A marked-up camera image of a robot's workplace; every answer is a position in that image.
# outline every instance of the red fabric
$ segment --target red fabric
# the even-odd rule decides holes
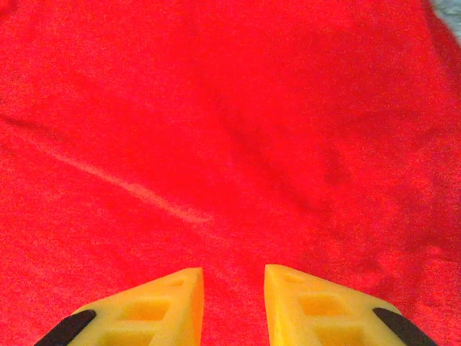
[[[279,263],[461,345],[461,50],[419,0],[3,1],[0,344],[205,271],[268,345]]]

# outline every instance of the black rubber tip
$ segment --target black rubber tip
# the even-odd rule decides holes
[[[375,308],[373,312],[407,346],[437,346],[430,337],[402,315],[383,308]]]
[[[96,317],[95,310],[85,310],[63,319],[35,346],[67,346]]]

